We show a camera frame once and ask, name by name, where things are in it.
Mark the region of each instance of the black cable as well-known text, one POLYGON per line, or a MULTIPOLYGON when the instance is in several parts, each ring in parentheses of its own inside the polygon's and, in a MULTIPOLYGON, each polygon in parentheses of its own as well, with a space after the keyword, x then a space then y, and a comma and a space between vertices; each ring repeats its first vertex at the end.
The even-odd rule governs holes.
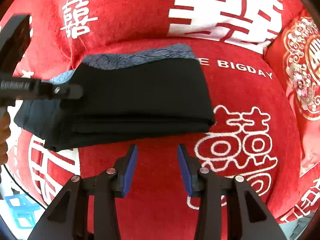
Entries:
POLYGON ((13 182, 14 182, 15 184, 17 184, 18 187, 21 188, 22 191, 23 191, 28 197, 31 198, 33 201, 35 201, 37 204, 39 204, 39 206, 41 206, 43 209, 46 209, 39 201, 37 201, 34 197, 32 197, 28 192, 26 192, 26 191, 17 183, 17 181, 14 179, 14 177, 13 177, 13 176, 11 175, 11 173, 9 172, 7 166, 6 166, 5 164, 4 164, 3 166, 4 166, 5 170, 7 171, 7 173, 9 174, 10 178, 13 180, 13 182))

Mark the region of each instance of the silver rivet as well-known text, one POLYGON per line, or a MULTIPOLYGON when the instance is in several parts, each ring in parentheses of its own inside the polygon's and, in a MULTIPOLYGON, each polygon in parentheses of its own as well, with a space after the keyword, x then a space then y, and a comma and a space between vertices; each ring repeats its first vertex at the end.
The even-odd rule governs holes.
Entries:
POLYGON ((202 168, 200 168, 200 172, 203 174, 207 174, 207 173, 209 173, 209 169, 206 167, 202 167, 202 168))
POLYGON ((244 182, 244 177, 240 176, 240 175, 237 175, 236 176, 236 181, 238 182, 244 182))
POLYGON ((78 175, 75 175, 75 176, 73 176, 73 177, 71 178, 71 181, 72 181, 72 182, 78 182, 79 179, 80 179, 80 177, 79 177, 78 175))
POLYGON ((109 168, 109 169, 107 169, 107 173, 108 174, 114 174, 114 173, 116 173, 116 169, 115 168, 109 168))

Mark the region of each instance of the black folded clothing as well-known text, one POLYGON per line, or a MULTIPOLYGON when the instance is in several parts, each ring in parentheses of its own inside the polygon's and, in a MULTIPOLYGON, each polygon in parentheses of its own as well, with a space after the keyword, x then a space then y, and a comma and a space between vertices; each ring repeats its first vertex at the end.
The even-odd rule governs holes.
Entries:
POLYGON ((81 63, 68 83, 81 85, 84 96, 25 101, 14 120, 44 139, 49 150, 208 132, 214 124, 195 59, 170 58, 117 70, 81 63))

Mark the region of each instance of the human hand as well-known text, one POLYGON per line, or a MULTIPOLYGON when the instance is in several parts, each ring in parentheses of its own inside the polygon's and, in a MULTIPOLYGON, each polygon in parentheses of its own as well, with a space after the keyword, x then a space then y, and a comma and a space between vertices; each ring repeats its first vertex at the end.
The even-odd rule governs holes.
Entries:
POLYGON ((6 143, 6 140, 11 135, 9 125, 10 115, 8 112, 5 112, 3 117, 0 119, 0 165, 5 164, 8 161, 8 145, 6 143))

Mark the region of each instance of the blue rubber pad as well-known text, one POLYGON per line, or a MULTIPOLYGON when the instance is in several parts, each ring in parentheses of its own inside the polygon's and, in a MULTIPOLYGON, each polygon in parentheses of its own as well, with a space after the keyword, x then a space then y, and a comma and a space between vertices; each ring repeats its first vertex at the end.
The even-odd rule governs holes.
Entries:
POLYGON ((178 146, 178 162, 179 162, 179 167, 180 167, 184 188, 188 193, 188 195, 191 196, 192 195, 191 174, 180 145, 178 146))
POLYGON ((130 190, 134 170, 137 164, 137 159, 138 159, 138 147, 135 146, 132 151, 132 155, 130 157, 127 170, 125 171, 125 174, 124 174, 124 186, 122 189, 123 197, 125 197, 130 190))

